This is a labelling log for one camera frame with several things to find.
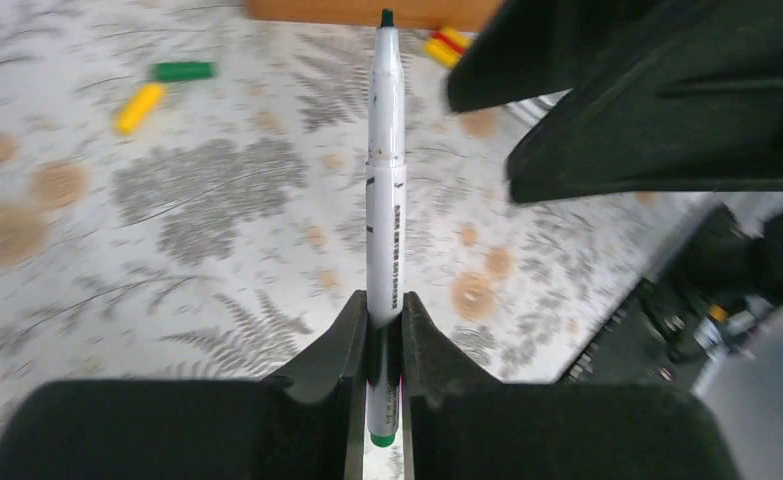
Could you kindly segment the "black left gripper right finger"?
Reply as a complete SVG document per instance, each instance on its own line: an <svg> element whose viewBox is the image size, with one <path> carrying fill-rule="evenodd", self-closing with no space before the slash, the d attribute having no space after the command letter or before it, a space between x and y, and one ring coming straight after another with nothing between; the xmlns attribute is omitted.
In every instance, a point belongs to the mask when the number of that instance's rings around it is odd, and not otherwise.
<svg viewBox="0 0 783 480"><path fill-rule="evenodd" d="M504 383L434 324L402 314L408 479L736 479L710 410L667 386Z"/></svg>

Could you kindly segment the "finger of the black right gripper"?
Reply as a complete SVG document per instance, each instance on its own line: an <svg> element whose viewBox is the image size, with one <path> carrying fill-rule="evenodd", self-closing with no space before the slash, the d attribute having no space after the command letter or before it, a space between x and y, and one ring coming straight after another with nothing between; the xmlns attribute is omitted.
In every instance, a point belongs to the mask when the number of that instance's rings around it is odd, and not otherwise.
<svg viewBox="0 0 783 480"><path fill-rule="evenodd" d="M783 46L705 61L685 46L611 63L507 160L530 204L629 191L783 191Z"/></svg>
<svg viewBox="0 0 783 480"><path fill-rule="evenodd" d="M457 113L574 88L621 53L690 40L660 96L783 89L783 1L508 1L449 73Z"/></svg>

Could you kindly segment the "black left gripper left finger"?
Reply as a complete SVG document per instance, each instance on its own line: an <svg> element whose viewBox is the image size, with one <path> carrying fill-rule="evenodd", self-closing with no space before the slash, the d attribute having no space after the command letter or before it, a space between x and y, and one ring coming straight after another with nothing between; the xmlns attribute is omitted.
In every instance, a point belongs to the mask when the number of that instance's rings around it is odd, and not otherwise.
<svg viewBox="0 0 783 480"><path fill-rule="evenodd" d="M45 384L0 437L0 479L359 479L366 296L259 379Z"/></svg>

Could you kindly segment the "white marker green end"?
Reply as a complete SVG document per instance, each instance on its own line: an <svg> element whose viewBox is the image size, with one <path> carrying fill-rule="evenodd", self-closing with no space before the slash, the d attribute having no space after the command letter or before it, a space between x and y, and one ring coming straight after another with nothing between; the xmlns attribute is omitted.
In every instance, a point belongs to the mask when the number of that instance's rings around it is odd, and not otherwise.
<svg viewBox="0 0 783 480"><path fill-rule="evenodd" d="M390 9L376 28L367 109L366 426L373 445L385 448L394 443L400 417L407 209L405 74Z"/></svg>

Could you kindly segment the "green pen cap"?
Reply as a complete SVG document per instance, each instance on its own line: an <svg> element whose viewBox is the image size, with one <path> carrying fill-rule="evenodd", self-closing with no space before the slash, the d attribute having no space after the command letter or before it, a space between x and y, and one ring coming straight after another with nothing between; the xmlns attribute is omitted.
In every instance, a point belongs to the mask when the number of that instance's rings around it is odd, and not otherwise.
<svg viewBox="0 0 783 480"><path fill-rule="evenodd" d="M175 83L213 78L216 66L213 62L183 61L156 63L150 68L150 76L156 82Z"/></svg>

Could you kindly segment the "red pen cap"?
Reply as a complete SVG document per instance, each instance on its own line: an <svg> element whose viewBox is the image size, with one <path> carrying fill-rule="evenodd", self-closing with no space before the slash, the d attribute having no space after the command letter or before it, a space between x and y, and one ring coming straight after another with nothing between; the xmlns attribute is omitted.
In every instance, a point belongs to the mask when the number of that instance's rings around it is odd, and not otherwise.
<svg viewBox="0 0 783 480"><path fill-rule="evenodd" d="M460 58L467 50L468 41L449 30L432 33L425 44L425 50L436 58L446 58L447 62Z"/></svg>

